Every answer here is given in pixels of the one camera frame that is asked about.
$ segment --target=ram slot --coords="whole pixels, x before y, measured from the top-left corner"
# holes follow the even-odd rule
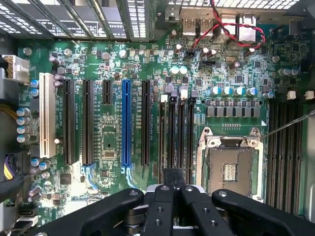
[[[123,80],[123,152],[122,152],[122,167],[128,167],[131,165],[131,81]]]
[[[176,97],[169,99],[168,106],[168,151],[167,151],[167,165],[169,168],[174,168],[174,156],[175,156],[175,109],[176,109]]]
[[[75,162],[74,80],[63,81],[63,159],[65,165]]]
[[[142,81],[141,164],[150,162],[151,93],[150,81]]]
[[[82,164],[90,165],[94,162],[94,82],[83,81],[82,94]]]
[[[196,104],[195,98],[188,100],[188,125],[187,125],[187,156],[186,156],[186,183],[192,183],[192,160],[193,160],[193,117]]]

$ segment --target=black pcie slot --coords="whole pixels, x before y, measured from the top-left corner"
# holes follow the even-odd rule
[[[178,103],[178,136],[177,136],[177,168],[182,168],[184,163],[184,127],[186,101],[179,99]]]
[[[186,183],[192,184],[192,155],[193,155],[193,117],[196,100],[188,100],[188,124],[187,124],[187,155],[186,155]]]
[[[94,83],[83,81],[82,93],[82,164],[90,165],[94,162]]]
[[[171,97],[169,99],[168,107],[168,152],[167,152],[167,165],[168,168],[174,168],[174,156],[175,156],[175,109],[176,98]]]
[[[63,81],[63,159],[65,165],[75,162],[74,80]]]
[[[151,93],[150,81],[142,81],[141,165],[150,162]]]

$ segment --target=dimm slot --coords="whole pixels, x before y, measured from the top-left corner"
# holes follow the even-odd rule
[[[122,166],[131,165],[131,80],[123,80],[122,91]]]
[[[82,94],[82,164],[94,162],[94,82],[83,80]]]
[[[75,162],[74,80],[63,81],[63,159],[65,165]]]
[[[151,92],[150,81],[142,81],[141,165],[150,162]]]

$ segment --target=chip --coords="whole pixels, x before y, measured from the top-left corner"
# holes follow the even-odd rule
[[[71,184],[71,174],[69,174],[69,173],[61,173],[60,174],[60,184],[61,185],[69,185],[69,184]]]

